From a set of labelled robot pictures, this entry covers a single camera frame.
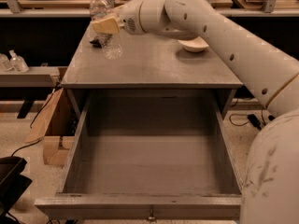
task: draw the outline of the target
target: drawer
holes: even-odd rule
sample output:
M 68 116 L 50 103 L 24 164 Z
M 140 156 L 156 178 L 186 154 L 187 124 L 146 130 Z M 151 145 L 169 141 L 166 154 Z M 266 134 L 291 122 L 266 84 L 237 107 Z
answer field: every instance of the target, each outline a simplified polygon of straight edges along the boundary
M 238 219 L 241 179 L 210 90 L 100 90 L 86 100 L 58 219 Z

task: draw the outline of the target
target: gray surface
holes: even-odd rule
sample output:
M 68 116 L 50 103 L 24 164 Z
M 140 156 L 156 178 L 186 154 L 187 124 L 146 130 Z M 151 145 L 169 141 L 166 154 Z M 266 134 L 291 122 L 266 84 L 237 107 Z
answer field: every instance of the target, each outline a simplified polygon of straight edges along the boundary
M 115 97 L 89 112 L 75 193 L 224 193 L 215 115 L 203 98 Z
M 177 40 L 120 33 L 123 54 L 107 59 L 87 29 L 64 76 L 66 88 L 239 88 L 242 83 L 214 53 L 186 51 Z
M 145 219 L 151 208 L 159 219 L 238 218 L 240 190 L 228 174 L 212 91 L 161 91 L 95 91 L 80 117 L 64 188 L 36 207 L 52 218 Z
M 0 70 L 0 87 L 54 87 L 53 77 L 59 77 L 58 67 L 29 67 L 25 73 Z

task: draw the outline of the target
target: black chair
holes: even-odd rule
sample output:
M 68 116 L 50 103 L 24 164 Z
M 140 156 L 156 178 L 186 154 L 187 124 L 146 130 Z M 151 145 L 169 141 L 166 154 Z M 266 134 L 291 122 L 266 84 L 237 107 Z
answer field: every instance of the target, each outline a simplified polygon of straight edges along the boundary
M 19 223 L 7 216 L 10 208 L 32 183 L 28 177 L 20 175 L 27 161 L 20 157 L 0 158 L 0 223 Z

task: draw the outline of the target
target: plastic bottle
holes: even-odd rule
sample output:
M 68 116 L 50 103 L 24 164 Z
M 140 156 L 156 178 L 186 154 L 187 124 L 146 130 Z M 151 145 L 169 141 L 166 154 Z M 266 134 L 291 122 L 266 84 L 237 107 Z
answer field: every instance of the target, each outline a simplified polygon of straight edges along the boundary
M 13 67 L 12 67 L 7 55 L 0 53 L 0 70 L 9 71 L 12 68 Z
M 92 20 L 102 19 L 111 12 L 111 5 L 107 0 L 92 0 L 90 3 L 90 15 Z M 97 38 L 108 59 L 117 59 L 122 55 L 119 35 L 97 34 Z
M 13 49 L 9 51 L 9 54 L 11 56 L 10 63 L 16 71 L 26 72 L 29 70 L 27 63 L 22 56 L 18 56 Z

